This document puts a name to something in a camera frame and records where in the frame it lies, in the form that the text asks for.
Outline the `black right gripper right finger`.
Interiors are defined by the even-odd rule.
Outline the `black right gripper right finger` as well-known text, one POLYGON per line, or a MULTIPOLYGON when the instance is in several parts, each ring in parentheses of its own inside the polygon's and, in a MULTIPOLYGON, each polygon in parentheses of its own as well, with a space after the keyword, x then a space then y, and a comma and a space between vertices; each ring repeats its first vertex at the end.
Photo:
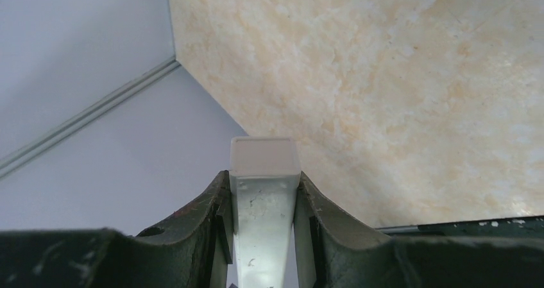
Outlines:
POLYGON ((302 175, 294 215, 300 287, 542 287, 543 217, 374 229, 302 175))

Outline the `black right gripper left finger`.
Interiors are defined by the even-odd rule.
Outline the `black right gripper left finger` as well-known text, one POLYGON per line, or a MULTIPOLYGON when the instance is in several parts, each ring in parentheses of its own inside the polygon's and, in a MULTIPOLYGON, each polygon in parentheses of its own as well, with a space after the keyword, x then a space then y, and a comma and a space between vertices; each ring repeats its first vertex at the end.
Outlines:
POLYGON ((226 287, 232 262, 227 171, 135 236, 112 228, 1 232, 2 287, 226 287))

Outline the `white remote control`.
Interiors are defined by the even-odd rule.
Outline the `white remote control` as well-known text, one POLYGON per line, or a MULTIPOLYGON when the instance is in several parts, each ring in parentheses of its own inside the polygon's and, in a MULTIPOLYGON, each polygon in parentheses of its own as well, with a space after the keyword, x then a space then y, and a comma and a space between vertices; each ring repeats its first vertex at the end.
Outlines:
POLYGON ((239 287, 283 287, 301 176, 289 137, 235 137, 230 190, 239 287))

